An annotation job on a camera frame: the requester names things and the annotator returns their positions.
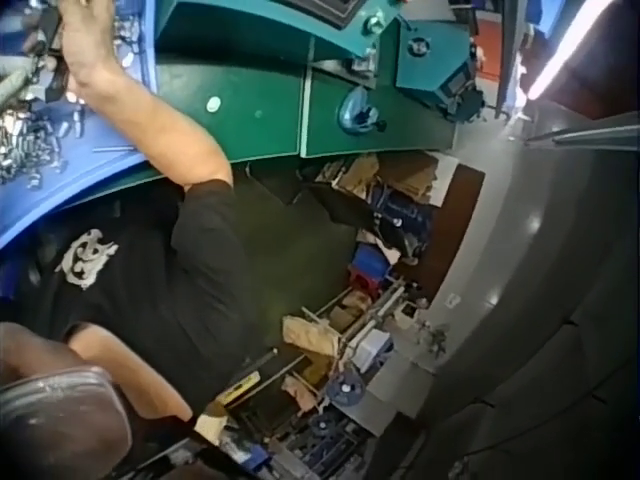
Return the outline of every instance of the light fixture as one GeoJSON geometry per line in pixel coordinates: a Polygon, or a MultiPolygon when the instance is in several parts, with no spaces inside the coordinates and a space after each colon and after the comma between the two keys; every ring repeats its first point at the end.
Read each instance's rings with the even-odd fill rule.
{"type": "Polygon", "coordinates": [[[545,65],[540,76],[529,89],[527,96],[535,100],[547,89],[565,62],[573,55],[600,14],[615,0],[585,0],[578,14],[569,25],[556,53],[545,65]]]}

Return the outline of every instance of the white logo print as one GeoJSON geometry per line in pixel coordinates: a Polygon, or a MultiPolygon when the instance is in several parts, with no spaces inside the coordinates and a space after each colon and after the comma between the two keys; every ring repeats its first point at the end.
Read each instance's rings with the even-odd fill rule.
{"type": "Polygon", "coordinates": [[[64,254],[56,272],[63,271],[67,282],[86,290],[98,278],[98,273],[118,251],[118,245],[101,245],[102,232],[95,228],[78,238],[64,254]]]}

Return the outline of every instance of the hand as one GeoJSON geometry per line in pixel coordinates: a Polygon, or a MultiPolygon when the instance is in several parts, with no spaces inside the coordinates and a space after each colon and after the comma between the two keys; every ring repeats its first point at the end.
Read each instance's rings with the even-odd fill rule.
{"type": "Polygon", "coordinates": [[[113,51],[113,0],[59,0],[62,53],[71,74],[69,89],[83,90],[121,70],[113,51]]]}

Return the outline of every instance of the teal machine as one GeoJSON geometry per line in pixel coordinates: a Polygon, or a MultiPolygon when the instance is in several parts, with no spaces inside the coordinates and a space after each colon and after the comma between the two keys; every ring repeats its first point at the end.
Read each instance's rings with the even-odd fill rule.
{"type": "Polygon", "coordinates": [[[286,62],[366,58],[406,0],[158,0],[156,50],[286,62]]]}
{"type": "Polygon", "coordinates": [[[476,86],[476,46],[459,25],[403,22],[396,87],[452,122],[478,118],[485,106],[476,86]]]}

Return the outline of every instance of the man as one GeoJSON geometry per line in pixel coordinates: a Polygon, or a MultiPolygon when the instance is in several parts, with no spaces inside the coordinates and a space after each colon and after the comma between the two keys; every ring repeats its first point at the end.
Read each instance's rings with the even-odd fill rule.
{"type": "Polygon", "coordinates": [[[168,235],[115,221],[77,237],[20,325],[0,324],[0,373],[10,381],[79,357],[107,370],[142,417],[187,421],[258,344],[231,167],[204,129],[120,67],[113,0],[58,4],[70,88],[182,186],[184,202],[168,235]]]}

